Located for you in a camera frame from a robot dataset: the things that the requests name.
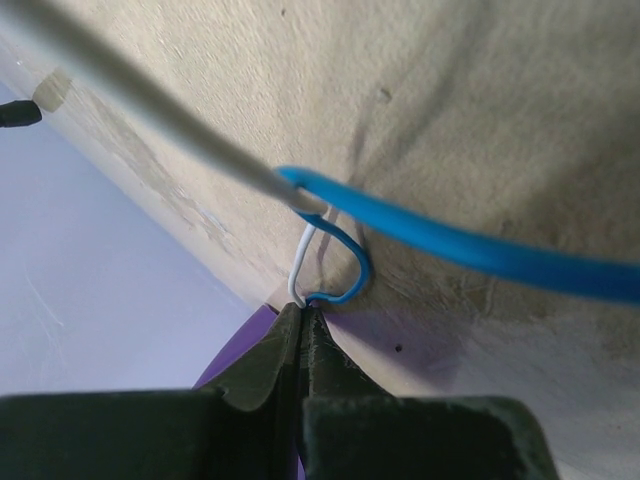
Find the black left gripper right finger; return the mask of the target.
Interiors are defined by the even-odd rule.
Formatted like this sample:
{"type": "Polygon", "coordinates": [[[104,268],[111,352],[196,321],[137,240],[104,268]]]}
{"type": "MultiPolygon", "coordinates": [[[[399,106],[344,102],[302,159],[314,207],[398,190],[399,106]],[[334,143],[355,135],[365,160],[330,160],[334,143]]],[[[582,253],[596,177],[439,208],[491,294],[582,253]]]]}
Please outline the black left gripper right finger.
{"type": "Polygon", "coordinates": [[[399,403],[332,338],[323,314],[304,311],[303,401],[298,433],[308,479],[391,479],[399,403]]]}

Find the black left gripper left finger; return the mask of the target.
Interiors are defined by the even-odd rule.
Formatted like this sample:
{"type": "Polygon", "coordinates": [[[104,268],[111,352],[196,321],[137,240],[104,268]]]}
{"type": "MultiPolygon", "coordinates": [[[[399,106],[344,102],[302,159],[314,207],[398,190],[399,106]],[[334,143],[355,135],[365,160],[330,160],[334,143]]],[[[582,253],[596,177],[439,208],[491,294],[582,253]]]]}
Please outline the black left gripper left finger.
{"type": "Polygon", "coordinates": [[[204,422],[200,479],[297,479],[302,309],[290,303],[251,348],[192,392],[204,422]]]}

